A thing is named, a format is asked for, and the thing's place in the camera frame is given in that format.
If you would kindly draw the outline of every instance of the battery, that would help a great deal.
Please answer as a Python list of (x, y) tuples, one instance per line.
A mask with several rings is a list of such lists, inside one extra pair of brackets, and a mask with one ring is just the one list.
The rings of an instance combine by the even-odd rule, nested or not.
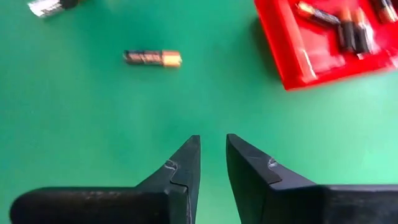
[(297, 3), (297, 12), (300, 16), (318, 23), (333, 26), (340, 24), (340, 20), (336, 16), (320, 9), (315, 9), (313, 6), (302, 1)]
[(368, 25), (365, 13), (362, 9), (357, 9), (354, 14), (355, 29), (355, 52), (357, 54), (369, 53)]
[(348, 7), (344, 7), (340, 12), (338, 35), (342, 51), (355, 52), (354, 22)]
[(75, 7), (79, 0), (35, 0), (27, 5), (40, 18), (52, 16), (60, 11)]
[(131, 65), (180, 67), (182, 63), (180, 53), (173, 50), (125, 50), (123, 57)]
[(383, 23), (398, 21), (397, 12), (394, 9), (391, 0), (371, 0), (374, 10)]

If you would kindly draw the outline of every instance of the black cutter jaw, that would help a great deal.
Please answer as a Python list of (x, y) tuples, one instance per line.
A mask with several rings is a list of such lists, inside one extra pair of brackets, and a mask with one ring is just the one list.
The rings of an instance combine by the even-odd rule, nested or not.
[(242, 224), (398, 223), (398, 185), (318, 185), (235, 134), (226, 157)]
[(13, 224), (194, 224), (200, 137), (192, 136), (135, 187), (48, 187), (18, 197)]

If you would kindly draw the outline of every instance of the silver battery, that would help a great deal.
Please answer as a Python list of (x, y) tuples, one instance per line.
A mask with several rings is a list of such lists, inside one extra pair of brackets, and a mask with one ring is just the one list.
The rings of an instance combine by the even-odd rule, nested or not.
[(35, 0), (27, 5), (40, 18), (51, 16), (64, 10), (59, 0)]

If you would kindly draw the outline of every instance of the black and copper battery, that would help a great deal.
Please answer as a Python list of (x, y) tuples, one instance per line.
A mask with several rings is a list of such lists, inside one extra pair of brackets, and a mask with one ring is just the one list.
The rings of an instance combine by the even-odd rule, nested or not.
[(80, 2), (80, 0), (35, 0), (27, 5), (37, 17), (48, 17), (66, 9), (71, 9)]
[(336, 16), (320, 9), (315, 9), (313, 6), (302, 1), (297, 3), (297, 12), (300, 16), (321, 24), (332, 26), (340, 24), (340, 20)]
[(351, 11), (348, 7), (344, 7), (340, 11), (340, 25), (338, 27), (338, 35), (341, 50), (344, 52), (355, 52), (355, 32), (354, 22)]
[(171, 50), (125, 50), (124, 60), (131, 65), (161, 65), (164, 67), (180, 67), (181, 55)]
[(355, 52), (357, 54), (369, 53), (368, 20), (362, 9), (357, 9), (354, 13), (355, 29)]
[(397, 12), (392, 6), (391, 0), (371, 0), (377, 16), (383, 23), (398, 21)]

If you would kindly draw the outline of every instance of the red plastic tray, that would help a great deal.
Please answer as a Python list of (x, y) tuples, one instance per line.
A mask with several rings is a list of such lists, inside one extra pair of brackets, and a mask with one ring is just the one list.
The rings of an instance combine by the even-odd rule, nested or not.
[(370, 0), (308, 0), (317, 9), (336, 14), (344, 4), (361, 7), (374, 32), (374, 53), (363, 58), (339, 51), (335, 28), (300, 17), (298, 0), (255, 0), (282, 83), (286, 90), (395, 69), (398, 65), (398, 22), (382, 24)]

